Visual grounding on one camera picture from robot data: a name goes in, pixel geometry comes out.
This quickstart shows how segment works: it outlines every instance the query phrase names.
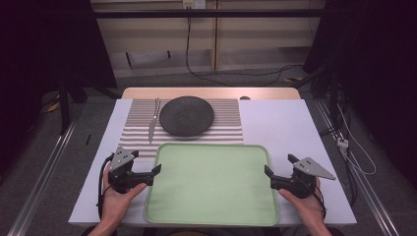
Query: black plate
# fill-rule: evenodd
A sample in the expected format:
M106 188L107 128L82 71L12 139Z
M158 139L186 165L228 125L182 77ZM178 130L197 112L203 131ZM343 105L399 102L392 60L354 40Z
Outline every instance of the black plate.
M214 119L211 105L196 96L180 96L166 103L159 115L162 128L179 137L197 136L207 130Z

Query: electrical outlet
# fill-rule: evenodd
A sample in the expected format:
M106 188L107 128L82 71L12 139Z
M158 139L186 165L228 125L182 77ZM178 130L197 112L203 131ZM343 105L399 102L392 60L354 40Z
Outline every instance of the electrical outlet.
M206 0L194 0L194 9L205 9Z
M183 0L183 8L184 9L194 9L194 1L195 0Z

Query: wire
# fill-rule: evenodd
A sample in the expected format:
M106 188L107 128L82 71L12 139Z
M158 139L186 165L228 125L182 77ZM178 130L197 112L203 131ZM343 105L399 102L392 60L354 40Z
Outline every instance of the wire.
M348 98L346 97L345 93L342 93L342 94L337 93L337 103L342 103L342 110L344 114L347 111L347 103L348 103ZM341 129L341 127L343 126L343 123L339 122L339 117L337 117L336 120L337 120L336 124L333 124L331 127L319 132L320 137L323 137L328 134L335 135L335 132Z
M188 72L201 79L204 81L209 81L209 82L214 82L217 83L219 85L222 86L226 86L226 87L233 87L232 85L226 84L226 83L222 83L213 79L208 79L208 78L204 78L205 76L217 76L217 75L232 75L232 76L254 76L254 77L258 77L258 76L268 76L268 75L273 75L273 74L278 74L277 78L269 83L266 83L264 85L261 85L260 87L266 87L274 82L276 82L277 80L279 80L279 77L281 75L281 73L283 71L289 70L291 68L294 67L302 67L303 65L286 65L284 67L282 67L281 69L277 70L277 71L273 71L273 72L265 72L265 73L256 73L256 74L250 74L250 73L238 73L238 72L213 72L213 73L205 73L205 74L196 74L195 72L193 72L191 70L190 64L189 64L189 58L188 58L188 54L189 54L189 50L190 50L190 34L191 34L191 18L188 18L188 33L187 33L187 49L186 49L186 65L187 65L187 70Z
M338 108L338 109L339 109L339 111L340 111L341 118L343 119L343 123L344 123L344 125L346 126L346 130L347 130L348 134L350 135L350 137L352 138L352 140L356 143L356 145L358 145L358 147L359 147L362 151L364 151L364 153L366 154L366 156L369 158L369 160L371 161L372 165L374 166L374 171L372 171L372 172L366 172L366 171L363 171L361 167L359 167L358 165L354 164L354 163L353 163L353 161L349 158L349 156L348 156L348 154L347 154L347 152L346 152L346 148L344 148L344 147L339 147L340 152L342 153L343 157L344 157L345 159L347 159L347 160L350 162L350 164L352 164L352 166L353 166L355 169L357 169L357 170L358 170L360 173L362 173L362 174L365 174L365 175L373 175L373 174L377 173L377 166L375 165L375 162L372 160L371 156L370 156L370 155L368 155L368 153L367 153L367 152L366 152L366 151L362 148L362 146L361 146L361 145L360 145L360 144L356 141L355 137L353 137L352 133L350 132L349 127L347 127L346 119L344 118L343 112L341 111L341 108L340 108L340 106L339 106L339 105L337 105L337 108Z
M325 196L323 196L323 193L319 187L316 186L316 189L319 191L321 198L319 198L319 196L317 196L316 193L313 193L313 197L319 202L320 206L322 207L323 219L325 219L328 211L325 207Z
M347 113L349 116L346 122L346 127L350 129L350 112ZM349 140L349 133L346 132L347 134L345 135L345 139ZM346 148L346 156L349 157L349 147ZM356 203L357 197L358 197L358 185L356 184L356 181L353 177L353 173L352 170L350 169L350 165L349 165L349 161L347 159L344 159L344 163L346 166L346 174L347 174L347 180L349 181L349 186L350 186L350 206L353 207Z
M103 211L104 194L111 187L111 184L110 184L109 187L107 189L105 189L105 191L101 194L101 187L102 187L102 179L103 179L104 169L107 165L107 162L111 161L113 159L113 156L114 156L114 153L112 153L110 156L105 158L103 164L101 165L100 175L99 175L99 178L98 178L98 203L97 203L97 206L98 206L98 216L100 218L101 218L102 211Z

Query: knife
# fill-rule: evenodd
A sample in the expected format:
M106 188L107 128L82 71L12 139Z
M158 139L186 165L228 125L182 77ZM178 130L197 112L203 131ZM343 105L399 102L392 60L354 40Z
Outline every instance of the knife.
M149 123L148 138L149 138L149 143L150 144L152 144L153 132L155 131L156 117L157 117L157 113L159 112L159 106L160 106L160 99L157 98L155 100L155 111L153 112L153 118Z

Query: table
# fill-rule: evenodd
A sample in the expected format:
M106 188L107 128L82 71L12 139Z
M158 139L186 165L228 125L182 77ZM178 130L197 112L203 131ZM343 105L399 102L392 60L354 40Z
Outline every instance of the table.
M99 222L95 206L99 169L104 158L117 148L132 98L174 98L181 95L197 95L201 98L251 97L251 100L239 100L244 144L265 147L275 175L289 177L292 173L292 164L286 159L288 153L299 158L311 156L336 175L307 105L294 88L127 88L123 98L116 102L86 183L69 219L70 223L92 225ZM152 167L153 162L142 161L134 165L133 171L150 171ZM356 223L338 179L321 181L328 208L325 222L332 225ZM275 226L301 224L294 207L278 192L275 194L280 213ZM123 224L140 227L165 226L150 223L145 219L144 206L147 195L148 189L134 199Z

